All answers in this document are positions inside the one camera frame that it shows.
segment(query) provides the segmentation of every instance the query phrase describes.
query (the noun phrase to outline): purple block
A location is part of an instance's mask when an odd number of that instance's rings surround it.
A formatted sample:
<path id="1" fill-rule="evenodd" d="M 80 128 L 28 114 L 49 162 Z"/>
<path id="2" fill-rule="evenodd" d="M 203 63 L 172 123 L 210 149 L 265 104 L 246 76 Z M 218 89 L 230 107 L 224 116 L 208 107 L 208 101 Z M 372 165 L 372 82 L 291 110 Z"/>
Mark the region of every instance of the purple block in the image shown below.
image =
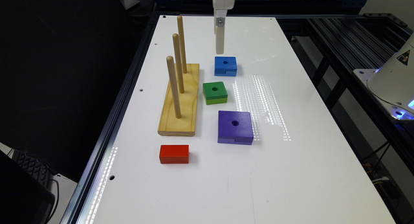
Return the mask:
<path id="1" fill-rule="evenodd" d="M 253 143 L 252 118 L 246 111 L 219 111 L 218 143 Z"/>

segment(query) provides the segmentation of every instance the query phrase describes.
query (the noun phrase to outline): red rectangular block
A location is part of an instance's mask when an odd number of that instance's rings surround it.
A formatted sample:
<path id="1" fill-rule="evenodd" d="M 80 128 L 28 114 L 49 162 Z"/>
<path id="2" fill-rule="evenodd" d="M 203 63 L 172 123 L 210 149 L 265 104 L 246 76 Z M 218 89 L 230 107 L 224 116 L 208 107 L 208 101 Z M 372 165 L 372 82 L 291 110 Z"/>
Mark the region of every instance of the red rectangular block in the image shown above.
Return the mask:
<path id="1" fill-rule="evenodd" d="M 188 163 L 188 145 L 161 145 L 160 162 Z"/>

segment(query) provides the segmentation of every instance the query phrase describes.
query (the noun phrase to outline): wooden base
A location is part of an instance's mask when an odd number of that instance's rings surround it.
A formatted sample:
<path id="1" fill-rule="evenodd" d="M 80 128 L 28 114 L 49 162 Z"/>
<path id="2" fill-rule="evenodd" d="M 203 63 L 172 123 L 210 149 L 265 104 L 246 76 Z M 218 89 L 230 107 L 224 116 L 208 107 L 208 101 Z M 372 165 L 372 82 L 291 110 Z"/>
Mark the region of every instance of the wooden base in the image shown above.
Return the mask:
<path id="1" fill-rule="evenodd" d="M 179 93 L 181 118 L 175 118 L 171 84 L 168 82 L 166 98 L 158 126 L 159 135 L 179 137 L 194 136 L 199 71 L 199 64 L 187 64 L 187 73 L 182 75 L 184 80 L 184 93 Z"/>

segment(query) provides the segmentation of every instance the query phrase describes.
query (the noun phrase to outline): blue block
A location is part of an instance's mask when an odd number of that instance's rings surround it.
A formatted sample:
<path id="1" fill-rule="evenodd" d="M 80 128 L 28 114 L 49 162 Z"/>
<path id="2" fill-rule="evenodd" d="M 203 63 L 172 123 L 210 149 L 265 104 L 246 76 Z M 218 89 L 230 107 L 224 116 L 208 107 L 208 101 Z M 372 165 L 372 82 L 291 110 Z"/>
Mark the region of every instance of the blue block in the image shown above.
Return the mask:
<path id="1" fill-rule="evenodd" d="M 214 75 L 236 76 L 237 63 L 234 56 L 216 56 L 214 64 Z"/>
<path id="2" fill-rule="evenodd" d="M 226 73 L 214 73 L 214 76 L 235 76 L 236 72 L 227 71 Z"/>

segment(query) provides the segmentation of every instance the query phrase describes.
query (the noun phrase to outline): white tabletop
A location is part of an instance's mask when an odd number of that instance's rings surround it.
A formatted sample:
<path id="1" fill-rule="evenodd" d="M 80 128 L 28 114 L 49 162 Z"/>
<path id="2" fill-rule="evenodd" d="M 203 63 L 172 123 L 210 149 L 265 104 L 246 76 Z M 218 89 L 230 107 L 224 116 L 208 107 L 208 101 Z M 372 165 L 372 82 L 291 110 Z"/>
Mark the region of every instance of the white tabletop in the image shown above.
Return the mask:
<path id="1" fill-rule="evenodd" d="M 86 222 L 395 223 L 276 19 L 226 18 L 224 55 L 213 17 L 183 19 L 200 64 L 195 136 L 157 133 L 178 33 L 161 17 Z M 214 76 L 215 56 L 235 56 L 237 76 Z M 228 102 L 207 106 L 202 83 L 218 81 Z M 218 144 L 218 110 L 251 112 L 253 145 Z M 190 163 L 160 164 L 161 144 L 189 144 Z"/>

